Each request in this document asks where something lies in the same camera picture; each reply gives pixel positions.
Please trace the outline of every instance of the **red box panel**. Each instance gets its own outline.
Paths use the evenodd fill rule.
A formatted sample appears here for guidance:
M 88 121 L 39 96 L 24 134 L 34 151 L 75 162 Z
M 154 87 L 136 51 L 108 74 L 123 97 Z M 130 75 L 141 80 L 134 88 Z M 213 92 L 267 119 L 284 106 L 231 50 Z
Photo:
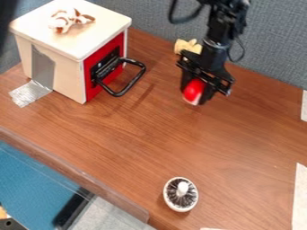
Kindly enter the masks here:
M 119 46 L 119 54 L 121 57 L 124 56 L 124 32 L 120 33 L 113 40 L 109 41 L 106 45 L 95 51 L 83 62 L 84 67 L 84 78 L 85 78 L 85 93 L 86 101 L 88 102 L 94 96 L 96 96 L 101 90 L 101 86 L 96 85 L 92 87 L 91 80 L 91 68 L 96 65 L 100 60 L 106 57 L 115 47 Z M 123 71 L 123 66 L 118 66 L 111 74 L 103 80 L 103 83 L 108 84 L 114 80 Z

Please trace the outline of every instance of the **blue floor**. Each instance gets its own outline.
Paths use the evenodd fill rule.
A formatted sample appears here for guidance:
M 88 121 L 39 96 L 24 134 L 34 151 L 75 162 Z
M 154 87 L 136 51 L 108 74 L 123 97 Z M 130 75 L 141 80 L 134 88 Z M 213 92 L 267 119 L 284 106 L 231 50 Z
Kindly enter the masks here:
M 55 229 L 53 218 L 78 185 L 0 141 L 0 202 L 30 230 Z

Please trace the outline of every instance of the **red ball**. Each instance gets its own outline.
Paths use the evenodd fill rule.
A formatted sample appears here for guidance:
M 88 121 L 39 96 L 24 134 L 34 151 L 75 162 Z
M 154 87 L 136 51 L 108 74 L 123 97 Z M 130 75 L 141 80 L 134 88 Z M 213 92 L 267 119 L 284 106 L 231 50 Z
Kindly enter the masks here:
M 206 83 L 198 78 L 191 80 L 183 91 L 184 98 L 193 104 L 197 104 L 206 88 Z

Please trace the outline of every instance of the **white paper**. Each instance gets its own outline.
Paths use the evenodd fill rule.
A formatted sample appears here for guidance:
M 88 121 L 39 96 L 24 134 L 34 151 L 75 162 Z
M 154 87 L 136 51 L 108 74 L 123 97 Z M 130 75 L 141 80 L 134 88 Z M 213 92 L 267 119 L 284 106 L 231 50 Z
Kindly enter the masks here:
M 296 165 L 292 229 L 307 229 L 307 168 L 301 164 Z
M 301 119 L 307 121 L 307 91 L 303 91 Z

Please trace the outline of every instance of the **gray wall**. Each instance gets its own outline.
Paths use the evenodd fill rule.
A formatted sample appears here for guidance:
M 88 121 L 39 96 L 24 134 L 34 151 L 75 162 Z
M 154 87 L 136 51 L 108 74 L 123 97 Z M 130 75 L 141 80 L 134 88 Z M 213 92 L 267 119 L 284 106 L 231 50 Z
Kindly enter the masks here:
M 14 13 L 14 19 L 44 5 L 47 2 L 50 2 L 50 0 L 19 0 L 19 4 Z M 0 54 L 0 74 L 8 70 L 10 67 L 15 66 L 20 61 L 16 41 L 10 33 L 6 38 L 4 49 Z
M 132 17 L 134 27 L 168 40 L 201 39 L 206 33 L 208 11 L 193 22 L 169 24 L 170 0 L 97 2 Z M 197 5 L 196 0 L 180 2 L 179 15 Z M 247 54 L 238 65 L 307 89 L 307 1 L 253 0 L 248 23 L 242 36 Z M 233 54 L 240 55 L 240 50 L 235 49 Z

